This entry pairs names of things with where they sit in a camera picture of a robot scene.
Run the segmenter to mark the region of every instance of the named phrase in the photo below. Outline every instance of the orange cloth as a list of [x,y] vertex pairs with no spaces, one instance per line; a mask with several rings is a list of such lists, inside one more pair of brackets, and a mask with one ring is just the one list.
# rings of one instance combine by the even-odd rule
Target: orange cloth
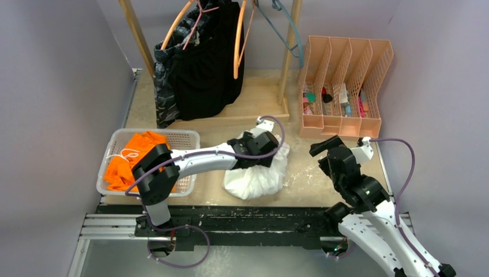
[[[137,157],[131,158],[126,157],[129,161],[122,159],[119,156],[112,158],[107,166],[106,174],[104,175],[104,180],[109,183],[107,189],[116,190],[119,192],[124,192],[129,188],[130,185],[134,183],[134,177],[131,169],[157,144],[165,143],[167,144],[166,136],[157,134],[155,132],[144,132],[143,134],[134,134],[133,138],[126,144],[124,148],[129,148],[133,150],[138,150],[140,152],[134,152],[131,150],[125,150],[122,152],[122,156],[126,156],[130,153],[138,153]],[[131,190],[132,192],[137,192],[137,186]]]

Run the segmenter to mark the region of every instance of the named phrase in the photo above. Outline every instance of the black garment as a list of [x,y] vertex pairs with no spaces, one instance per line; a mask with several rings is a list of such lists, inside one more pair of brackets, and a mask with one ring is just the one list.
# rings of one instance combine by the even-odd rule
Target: black garment
[[[244,65],[239,66],[238,79],[233,78],[234,44],[240,7],[236,2],[220,1],[219,9],[209,13],[219,19],[209,39],[200,37],[199,45],[176,48],[168,83],[174,89],[180,118],[192,120],[219,114],[241,93]],[[212,23],[204,26],[210,28]],[[244,34],[241,33],[240,48]]]
[[[230,0],[201,0],[201,5],[205,10],[215,8],[218,4],[229,3]],[[199,34],[199,41],[203,42],[211,39],[211,35],[219,23],[219,17],[211,15],[212,12],[204,13],[197,25],[196,33]],[[163,42],[155,46],[155,102],[156,102],[156,125],[158,128],[166,128],[176,119],[180,118],[180,111],[176,105],[175,88],[168,82],[171,65],[174,63],[174,54],[177,49],[182,49],[185,38],[190,34],[192,27],[199,15],[198,6],[188,13],[175,28],[170,41],[165,49],[161,50]],[[192,46],[197,37],[196,33],[190,38],[189,45]]]

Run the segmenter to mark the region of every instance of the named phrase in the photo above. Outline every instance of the floor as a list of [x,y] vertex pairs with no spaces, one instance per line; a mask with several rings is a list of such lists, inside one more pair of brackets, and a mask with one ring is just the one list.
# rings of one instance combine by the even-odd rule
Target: floor
[[[245,73],[245,77],[278,77],[279,70],[253,70]],[[285,141],[291,146],[288,156],[287,176],[283,189],[274,195],[262,196],[255,200],[241,200],[229,193],[223,187],[223,171],[212,171],[199,174],[193,192],[186,197],[173,197],[170,204],[184,205],[260,205],[260,206],[286,206],[286,207],[327,207],[341,201],[341,196],[333,189],[330,179],[324,175],[317,165],[317,157],[309,155],[309,147],[318,140],[302,139],[298,137],[299,114],[298,87],[296,85],[297,72],[289,74],[287,83],[287,100],[290,119],[283,122],[286,128]],[[149,74],[143,70],[136,94],[127,118],[127,128],[156,128],[156,111],[153,97],[153,84]],[[201,136],[201,147],[210,147],[236,137],[252,126],[200,126],[189,122],[176,122],[170,129],[193,129]],[[382,164],[378,155],[362,165],[364,174],[370,175],[386,187],[386,180]],[[107,204],[140,204],[134,198],[125,196],[107,196]]]

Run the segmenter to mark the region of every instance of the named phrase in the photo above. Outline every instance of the green object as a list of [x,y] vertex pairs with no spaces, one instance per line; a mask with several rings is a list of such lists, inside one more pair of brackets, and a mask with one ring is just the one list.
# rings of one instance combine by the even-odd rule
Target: green object
[[316,96],[314,95],[314,93],[306,93],[305,94],[305,97],[307,97],[307,99],[309,100],[309,102],[314,102],[316,101]]

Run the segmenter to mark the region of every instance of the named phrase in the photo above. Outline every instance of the basket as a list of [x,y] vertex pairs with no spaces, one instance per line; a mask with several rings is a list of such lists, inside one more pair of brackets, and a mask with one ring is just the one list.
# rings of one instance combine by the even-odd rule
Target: basket
[[[107,159],[107,157],[112,154],[120,153],[129,140],[132,139],[135,133],[143,133],[146,131],[151,131],[166,136],[171,149],[191,150],[200,148],[200,136],[197,132],[192,130],[119,129],[114,132],[109,143],[107,144],[104,159],[102,160],[102,164],[100,166],[97,179],[97,190],[101,194],[124,195],[124,192],[116,192],[107,189],[108,183],[104,180],[104,175],[110,162],[110,159]],[[195,179],[196,175],[192,175],[178,180],[175,184],[175,192],[170,193],[169,197],[182,197],[190,194],[194,189]]]
[[[342,139],[378,137],[381,117],[377,106],[377,93],[394,57],[388,40],[332,38],[309,36],[304,67],[300,70],[299,137],[326,139],[339,134]],[[346,84],[351,116],[341,109],[339,95]],[[322,88],[333,96],[333,101],[321,101]],[[359,106],[360,90],[364,93],[368,111]],[[313,114],[303,112],[303,93],[312,92],[316,101],[310,104]]]

